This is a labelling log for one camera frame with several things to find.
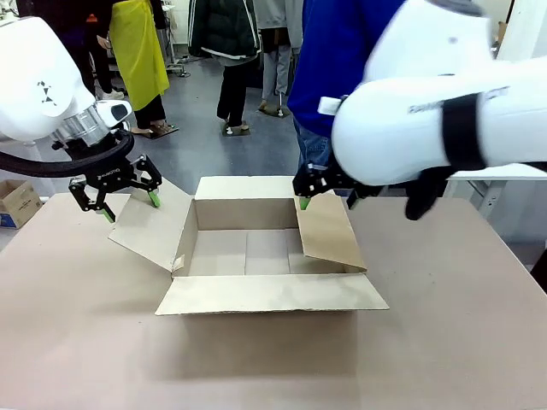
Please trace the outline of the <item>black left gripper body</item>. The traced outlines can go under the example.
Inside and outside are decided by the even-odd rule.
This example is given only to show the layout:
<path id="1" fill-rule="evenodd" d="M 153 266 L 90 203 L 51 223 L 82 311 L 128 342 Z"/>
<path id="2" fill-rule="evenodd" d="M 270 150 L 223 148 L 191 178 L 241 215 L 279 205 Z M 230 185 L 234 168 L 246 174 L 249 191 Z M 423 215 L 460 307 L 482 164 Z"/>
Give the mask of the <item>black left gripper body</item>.
<path id="1" fill-rule="evenodd" d="M 66 153 L 73 160 L 86 160 L 82 176 L 70 179 L 71 193 L 85 191 L 86 186 L 107 193 L 135 187 L 137 174 L 126 158 L 134 146 L 130 132 L 109 132 L 103 139 L 88 145 L 83 139 L 68 142 Z"/>

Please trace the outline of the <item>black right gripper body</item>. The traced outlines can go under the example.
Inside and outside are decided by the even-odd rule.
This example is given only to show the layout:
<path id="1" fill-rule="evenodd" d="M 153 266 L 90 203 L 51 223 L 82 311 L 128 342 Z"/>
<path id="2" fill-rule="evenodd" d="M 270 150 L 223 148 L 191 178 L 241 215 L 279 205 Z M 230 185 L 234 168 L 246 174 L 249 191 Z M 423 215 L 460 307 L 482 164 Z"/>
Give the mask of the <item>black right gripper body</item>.
<path id="1" fill-rule="evenodd" d="M 362 184 L 350 177 L 336 161 L 331 161 L 326 166 L 322 178 L 328 190 L 333 190 L 337 195 L 348 199 L 361 200 L 373 195 L 372 186 Z"/>

